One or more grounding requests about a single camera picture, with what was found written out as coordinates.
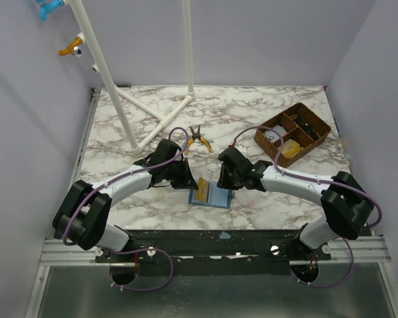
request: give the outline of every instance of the wire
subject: wire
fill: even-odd
[[[292,273],[293,277],[295,277],[297,279],[297,282],[302,285],[308,286],[308,287],[320,288],[320,289],[336,287],[336,286],[339,286],[340,284],[343,284],[344,282],[346,282],[351,277],[352,273],[354,272],[355,262],[354,262],[354,254],[352,253],[351,245],[349,244],[349,242],[346,239],[344,239],[344,238],[342,238],[342,239],[344,240],[346,246],[348,247],[348,250],[350,251],[351,264],[350,264],[350,269],[348,270],[346,275],[341,280],[338,280],[336,283],[328,284],[328,285],[314,285],[312,283],[307,283],[307,282],[304,282],[303,280],[300,280],[298,278],[298,276],[291,270],[291,273]]]
[[[375,222],[373,222],[372,224],[369,224],[368,226],[364,227],[364,228],[365,228],[365,229],[370,229],[370,228],[372,228],[372,227],[375,227],[376,225],[378,225],[378,224],[382,221],[383,213],[382,213],[382,208],[381,208],[381,206],[376,202],[376,200],[375,200],[372,196],[368,195],[366,192],[360,191],[359,189],[356,189],[356,188],[354,188],[354,187],[351,187],[350,185],[341,184],[340,182],[336,182],[336,181],[333,181],[333,180],[318,180],[318,179],[315,179],[315,178],[310,178],[310,177],[300,176],[300,175],[298,175],[298,174],[293,174],[293,173],[288,172],[288,171],[286,171],[286,170],[284,170],[284,169],[281,169],[281,168],[277,165],[277,162],[279,161],[279,157],[280,157],[280,155],[281,155],[281,152],[282,152],[282,149],[283,149],[283,145],[285,144],[285,141],[283,140],[282,135],[281,135],[278,131],[276,131],[276,130],[274,130],[274,129],[272,129],[272,128],[269,128],[269,127],[265,127],[265,126],[249,127],[249,128],[247,128],[247,129],[241,131],[239,134],[237,134],[236,137],[234,137],[232,146],[235,146],[235,145],[236,145],[237,139],[238,139],[242,134],[246,133],[247,131],[250,131],[251,129],[265,129],[265,130],[267,130],[267,131],[272,131],[273,133],[275,133],[275,134],[280,138],[280,143],[281,143],[281,145],[280,145],[280,147],[279,147],[279,151],[278,151],[277,154],[276,154],[276,157],[274,158],[274,168],[276,169],[276,171],[278,171],[278,172],[280,172],[282,175],[284,174],[285,176],[288,176],[288,177],[292,177],[292,178],[296,178],[296,179],[300,179],[300,180],[304,180],[304,181],[309,181],[309,182],[315,182],[315,183],[317,183],[317,184],[332,184],[333,186],[342,187],[342,188],[344,188],[344,189],[347,189],[347,190],[350,190],[350,191],[352,191],[352,192],[355,192],[355,193],[357,193],[357,194],[359,194],[359,195],[362,195],[362,196],[365,197],[368,201],[370,201],[372,204],[374,204],[374,206],[376,207],[377,212],[378,212],[377,220],[376,220]]]
[[[168,285],[168,283],[172,280],[172,277],[174,275],[174,263],[172,262],[171,256],[167,252],[165,252],[164,250],[160,250],[159,248],[141,248],[139,250],[130,250],[128,252],[112,251],[112,253],[114,253],[116,255],[129,255],[129,254],[137,254],[137,253],[141,253],[141,252],[147,252],[148,250],[156,250],[157,252],[160,252],[160,253],[164,254],[166,256],[166,258],[168,258],[168,261],[170,263],[170,274],[168,275],[166,280],[161,285],[158,285],[156,287],[151,287],[151,288],[129,287],[129,286],[126,286],[126,285],[118,285],[118,284],[116,284],[113,281],[113,272],[111,271],[111,274],[109,275],[109,278],[112,281],[111,287],[117,286],[121,290],[131,290],[133,292],[154,292],[154,291],[159,290],[162,287],[165,287],[166,285]]]
[[[80,203],[80,205],[79,205],[79,206],[77,207],[77,209],[75,210],[73,216],[71,217],[71,219],[70,219],[69,222],[68,222],[68,225],[66,225],[64,234],[63,234],[63,236],[62,236],[62,240],[63,240],[63,242],[64,242],[65,245],[68,245],[68,246],[75,245],[73,242],[68,242],[68,234],[69,234],[70,228],[71,228],[71,226],[74,224],[74,221],[75,221],[76,217],[78,216],[78,214],[80,214],[82,207],[83,207],[83,206],[90,200],[90,198],[91,198],[93,195],[95,195],[98,191],[100,191],[101,189],[103,189],[103,188],[105,188],[105,187],[107,187],[107,186],[109,186],[109,185],[115,183],[116,181],[118,181],[118,180],[120,180],[120,179],[122,179],[122,178],[125,178],[125,177],[127,177],[127,176],[132,176],[133,174],[138,174],[138,173],[140,173],[140,172],[152,170],[152,169],[155,169],[155,168],[160,168],[160,167],[162,167],[162,166],[165,166],[166,164],[170,164],[171,162],[173,162],[174,160],[176,160],[177,158],[179,158],[180,156],[182,156],[182,154],[184,153],[184,151],[186,151],[186,149],[187,149],[187,147],[188,147],[189,135],[188,135],[188,132],[187,132],[186,129],[184,129],[184,128],[182,128],[182,127],[176,127],[176,128],[174,128],[174,129],[171,130],[170,136],[171,136],[171,134],[172,134],[174,131],[177,131],[177,130],[182,131],[182,132],[186,135],[186,142],[185,142],[185,144],[183,145],[181,151],[180,151],[178,154],[176,154],[174,157],[172,157],[171,159],[169,159],[169,160],[167,160],[167,161],[165,161],[165,162],[163,162],[163,163],[161,163],[161,164],[156,164],[156,165],[154,165],[154,166],[150,166],[150,167],[146,167],[146,168],[141,168],[141,169],[138,169],[138,170],[135,170],[135,171],[128,171],[128,172],[125,172],[124,174],[121,174],[121,175],[119,175],[119,176],[114,177],[113,179],[110,179],[107,183],[104,183],[104,184],[99,185],[97,188],[93,189],[93,191],[91,191],[89,194],[87,194],[87,196],[84,198],[84,200],[82,200],[82,202]],[[132,287],[128,287],[128,286],[120,286],[120,285],[117,285],[117,284],[113,283],[115,286],[120,287],[121,289],[132,290],[132,291],[135,291],[135,292],[153,292],[153,291],[155,291],[155,290],[158,290],[158,289],[160,289],[160,288],[166,286],[166,285],[172,280],[172,275],[174,274],[174,264],[172,263],[171,256],[170,256],[167,252],[165,252],[164,250],[160,250],[160,249],[158,249],[158,248],[142,248],[142,249],[140,249],[140,250],[131,250],[131,251],[129,251],[129,252],[119,252],[119,251],[116,251],[116,250],[109,250],[109,251],[110,251],[111,253],[117,254],[117,255],[128,255],[128,254],[135,254],[135,253],[139,253],[139,252],[145,252],[145,251],[147,251],[147,250],[156,250],[157,252],[160,252],[160,253],[164,254],[164,255],[168,258],[168,261],[170,262],[170,274],[168,275],[168,278],[165,280],[165,282],[163,282],[161,285],[159,285],[159,286],[157,286],[157,287],[153,287],[153,288],[132,288]]]

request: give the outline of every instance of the brown box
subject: brown box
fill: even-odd
[[[299,125],[297,125],[294,120],[300,117],[304,122],[308,123],[317,134],[318,139],[314,140],[309,136]],[[327,125],[319,116],[312,112],[307,106],[302,103],[297,103],[285,111],[282,111],[273,118],[263,123],[260,126],[273,128],[277,125],[282,126],[286,130],[286,134],[283,136],[283,141],[289,139],[295,140],[300,144],[302,149],[295,154],[292,158],[286,158],[282,154],[279,157],[278,165],[287,168],[293,162],[302,158],[305,154],[308,154],[312,149],[316,148],[318,145],[322,144],[324,139],[332,130],[329,125]],[[276,157],[278,147],[280,147],[280,140],[271,142],[265,136],[264,129],[257,129],[255,133],[254,140],[257,144],[268,154],[273,160]]]

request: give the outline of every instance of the marble tabletop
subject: marble tabletop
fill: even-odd
[[[132,87],[125,89],[144,104],[168,114],[184,98],[186,87]],[[218,154],[241,130],[259,125],[289,106],[302,102],[325,120],[332,132],[318,148],[289,169],[309,174],[334,175],[349,171],[332,113],[321,86],[318,87],[195,87],[196,98],[137,156],[130,153],[117,113],[106,90],[102,90],[88,139],[81,178],[97,181],[118,174],[134,161],[151,153],[162,138],[177,126],[201,124],[201,133],[213,152],[195,142],[187,156],[193,176],[217,180]],[[140,142],[154,129],[157,120],[122,99],[132,129]],[[271,160],[253,140],[254,131],[237,142],[253,163]],[[172,140],[182,144],[181,135]],[[241,189],[235,192],[230,209],[189,205],[188,190],[151,188],[124,199],[112,208],[108,223],[123,229],[298,229],[319,218],[322,209],[308,201],[283,193]]]

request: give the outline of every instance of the pliers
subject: pliers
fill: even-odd
[[[194,132],[192,126],[190,126],[190,130],[192,131],[192,136],[190,137],[190,140],[188,141],[188,146],[187,146],[185,153],[188,154],[188,147],[190,147],[190,145],[194,142],[195,139],[200,140],[203,144],[205,144],[208,147],[208,150],[210,152],[212,152],[210,143],[208,141],[206,141],[206,139],[200,135],[200,125],[198,125],[198,132]]]

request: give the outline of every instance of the gray floor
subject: gray floor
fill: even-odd
[[[334,282],[348,265],[325,265],[316,283]],[[301,286],[283,276],[175,277],[153,293],[110,288],[108,269],[53,268],[42,318],[394,317],[377,264],[358,264],[345,284],[329,290]],[[151,286],[156,278],[141,278]]]

